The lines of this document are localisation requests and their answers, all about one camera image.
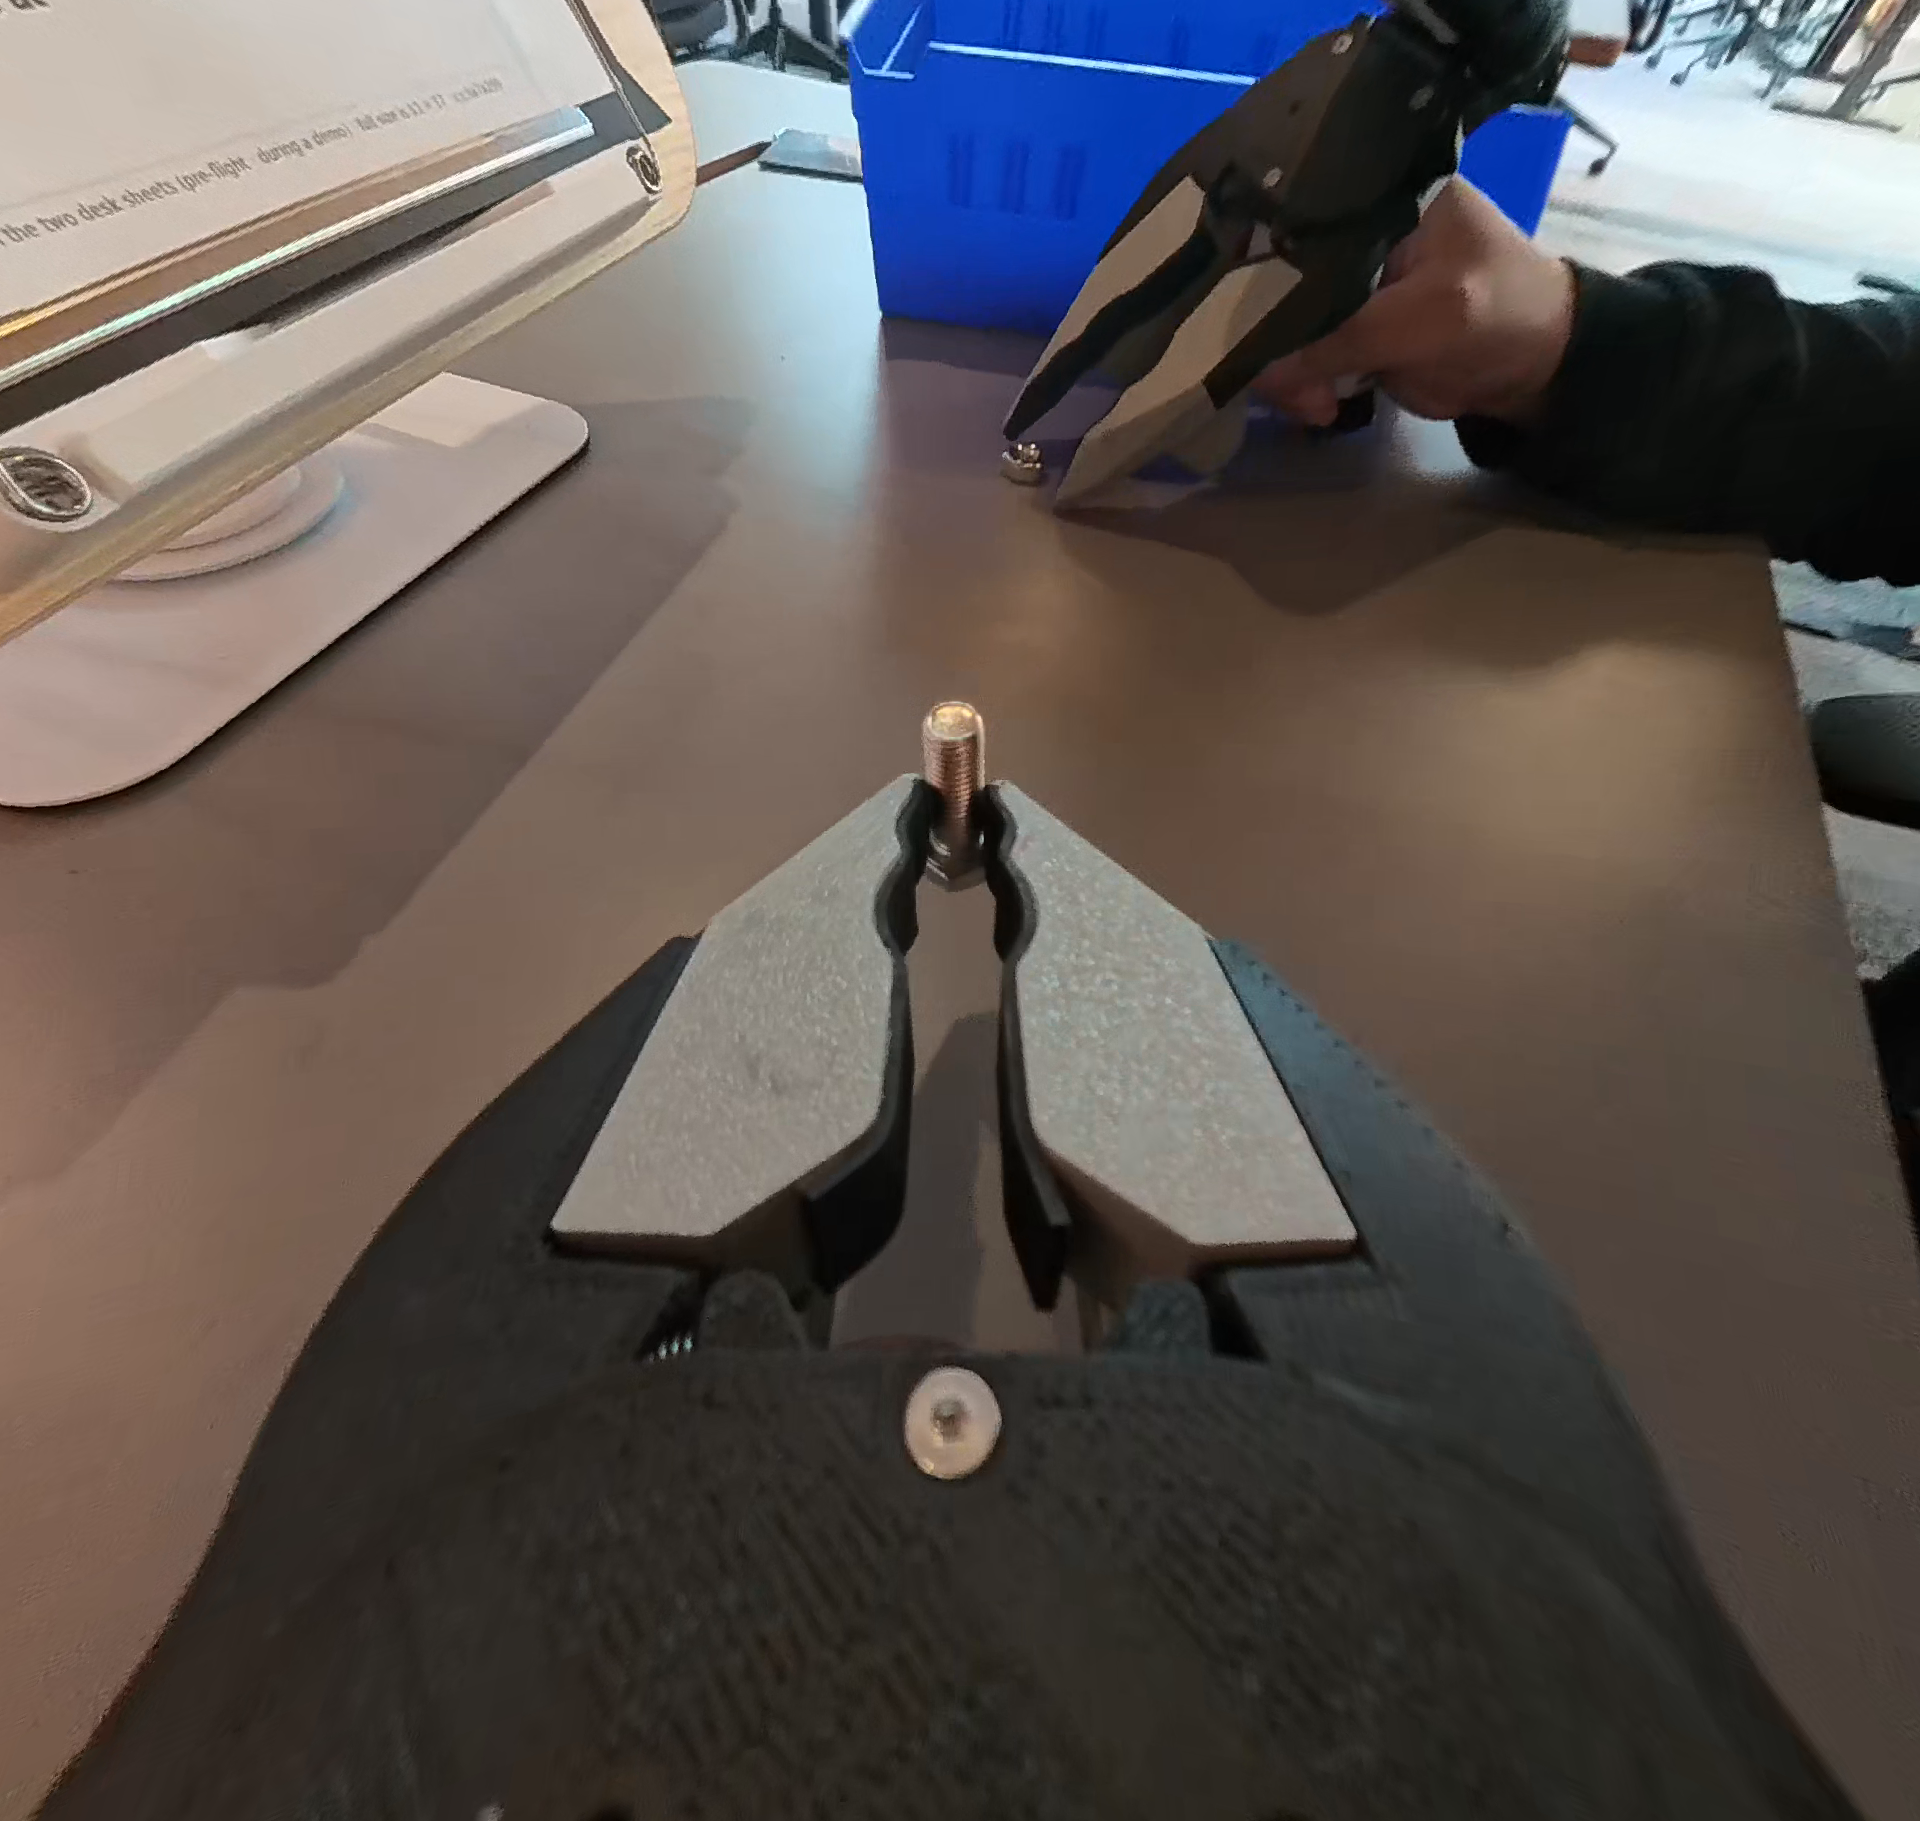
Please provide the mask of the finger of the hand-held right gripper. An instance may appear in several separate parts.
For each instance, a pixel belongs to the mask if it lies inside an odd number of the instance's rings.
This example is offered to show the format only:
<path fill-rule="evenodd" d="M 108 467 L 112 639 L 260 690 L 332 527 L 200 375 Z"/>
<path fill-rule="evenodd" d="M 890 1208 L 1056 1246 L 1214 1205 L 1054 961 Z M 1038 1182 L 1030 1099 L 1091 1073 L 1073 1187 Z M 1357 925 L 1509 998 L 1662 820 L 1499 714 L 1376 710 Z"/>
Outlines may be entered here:
<path fill-rule="evenodd" d="M 1054 503 L 1076 509 L 1200 435 L 1220 414 L 1212 373 L 1300 284 L 1300 270 L 1288 261 L 1254 261 L 1227 272 L 1177 326 L 1160 359 L 1083 435 Z"/>
<path fill-rule="evenodd" d="M 1212 269 L 1212 209 L 1192 176 L 1174 180 L 1116 232 L 1025 380 L 1002 435 L 1025 440 L 1080 382 L 1110 363 L 1130 336 L 1162 321 Z"/>

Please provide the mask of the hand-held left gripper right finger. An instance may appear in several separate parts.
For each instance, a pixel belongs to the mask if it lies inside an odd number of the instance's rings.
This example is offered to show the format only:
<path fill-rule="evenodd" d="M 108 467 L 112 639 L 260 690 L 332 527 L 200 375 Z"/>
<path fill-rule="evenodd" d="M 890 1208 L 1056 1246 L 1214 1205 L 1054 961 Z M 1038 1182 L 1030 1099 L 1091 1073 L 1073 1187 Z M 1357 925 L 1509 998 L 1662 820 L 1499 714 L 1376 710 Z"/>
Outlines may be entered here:
<path fill-rule="evenodd" d="M 1026 790 L 982 798 L 1002 1208 L 1039 1310 L 1359 1250 L 1212 937 Z"/>

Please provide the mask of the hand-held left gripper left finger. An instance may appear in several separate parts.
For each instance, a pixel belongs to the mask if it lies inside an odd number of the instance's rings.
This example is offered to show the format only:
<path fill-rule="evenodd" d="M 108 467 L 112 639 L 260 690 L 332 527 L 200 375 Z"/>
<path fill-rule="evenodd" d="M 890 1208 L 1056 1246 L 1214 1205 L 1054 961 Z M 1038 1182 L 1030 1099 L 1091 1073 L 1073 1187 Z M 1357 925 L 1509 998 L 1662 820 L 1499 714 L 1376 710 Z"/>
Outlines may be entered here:
<path fill-rule="evenodd" d="M 922 785 L 896 778 L 698 934 L 549 1235 L 833 1295 L 900 1226 Z"/>

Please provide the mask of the steel bolt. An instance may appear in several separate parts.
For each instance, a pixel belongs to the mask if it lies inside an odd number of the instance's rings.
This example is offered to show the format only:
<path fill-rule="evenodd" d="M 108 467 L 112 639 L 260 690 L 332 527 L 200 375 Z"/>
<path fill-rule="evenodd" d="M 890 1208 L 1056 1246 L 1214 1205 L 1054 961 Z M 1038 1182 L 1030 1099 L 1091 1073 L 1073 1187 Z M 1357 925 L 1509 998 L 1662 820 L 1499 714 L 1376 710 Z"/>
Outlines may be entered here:
<path fill-rule="evenodd" d="M 986 737 L 986 719 L 964 700 L 937 703 L 922 723 L 924 875 L 945 892 L 984 880 L 1000 833 Z"/>

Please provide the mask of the person's right forearm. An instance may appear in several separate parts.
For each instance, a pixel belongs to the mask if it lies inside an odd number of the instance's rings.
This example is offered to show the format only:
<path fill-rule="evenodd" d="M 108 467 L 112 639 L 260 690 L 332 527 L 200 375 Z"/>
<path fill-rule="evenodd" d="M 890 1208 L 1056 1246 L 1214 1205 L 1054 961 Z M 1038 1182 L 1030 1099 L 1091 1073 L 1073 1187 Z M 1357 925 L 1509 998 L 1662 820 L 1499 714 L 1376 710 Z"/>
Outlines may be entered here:
<path fill-rule="evenodd" d="M 1915 297 L 1803 303 L 1677 261 L 1573 282 L 1533 420 L 1455 420 L 1475 466 L 1648 529 L 1759 538 L 1837 583 L 1917 583 Z"/>

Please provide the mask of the person's right hand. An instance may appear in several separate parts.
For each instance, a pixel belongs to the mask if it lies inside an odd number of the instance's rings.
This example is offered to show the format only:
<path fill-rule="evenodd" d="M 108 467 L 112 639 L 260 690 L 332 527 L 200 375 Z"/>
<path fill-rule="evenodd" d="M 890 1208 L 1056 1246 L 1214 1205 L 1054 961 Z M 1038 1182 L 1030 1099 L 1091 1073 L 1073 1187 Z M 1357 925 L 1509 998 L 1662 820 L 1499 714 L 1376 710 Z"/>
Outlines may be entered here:
<path fill-rule="evenodd" d="M 1363 391 L 1429 422 L 1525 422 L 1560 368 L 1573 319 L 1571 267 L 1450 178 L 1361 309 L 1264 368 L 1254 397 L 1316 427 L 1330 427 Z"/>

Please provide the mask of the blue plastic bin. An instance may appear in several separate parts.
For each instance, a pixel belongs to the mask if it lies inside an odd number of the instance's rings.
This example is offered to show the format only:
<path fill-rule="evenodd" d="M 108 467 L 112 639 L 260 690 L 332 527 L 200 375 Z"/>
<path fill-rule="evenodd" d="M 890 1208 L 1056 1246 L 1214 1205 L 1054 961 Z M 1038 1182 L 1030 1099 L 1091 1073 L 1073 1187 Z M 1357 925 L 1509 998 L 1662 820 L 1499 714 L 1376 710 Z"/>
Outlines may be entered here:
<path fill-rule="evenodd" d="M 1116 232 L 1192 176 L 1192 141 L 1380 4 L 863 0 L 846 38 L 881 313 L 1050 334 Z M 1525 232 L 1564 147 L 1554 97 L 1464 148 Z"/>

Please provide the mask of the person's denim leg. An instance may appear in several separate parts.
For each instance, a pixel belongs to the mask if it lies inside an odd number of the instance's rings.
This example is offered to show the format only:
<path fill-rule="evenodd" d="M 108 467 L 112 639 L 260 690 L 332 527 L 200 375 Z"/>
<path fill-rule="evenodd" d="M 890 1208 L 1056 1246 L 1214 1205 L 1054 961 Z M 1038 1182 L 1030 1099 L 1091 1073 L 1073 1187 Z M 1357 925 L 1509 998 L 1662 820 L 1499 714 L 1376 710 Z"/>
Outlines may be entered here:
<path fill-rule="evenodd" d="M 1805 563 L 1770 571 L 1782 624 L 1834 642 L 1855 642 L 1895 658 L 1915 655 L 1917 589 L 1880 578 L 1833 582 Z"/>

